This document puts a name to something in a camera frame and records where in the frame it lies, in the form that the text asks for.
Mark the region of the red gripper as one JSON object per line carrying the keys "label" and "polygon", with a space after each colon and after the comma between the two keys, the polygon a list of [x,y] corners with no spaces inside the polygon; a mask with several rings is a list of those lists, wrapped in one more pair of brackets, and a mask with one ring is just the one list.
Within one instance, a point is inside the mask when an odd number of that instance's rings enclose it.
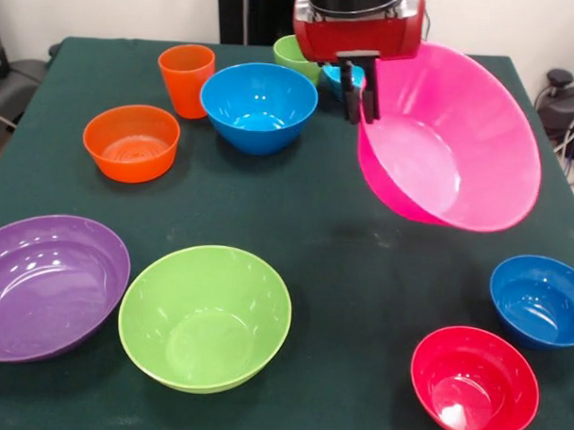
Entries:
{"label": "red gripper", "polygon": [[[293,31],[309,61],[336,63],[340,54],[376,54],[384,60],[413,57],[420,46],[426,0],[294,0]],[[380,118],[376,57],[364,59],[363,112]],[[361,81],[350,60],[340,63],[347,120],[359,122]]]}

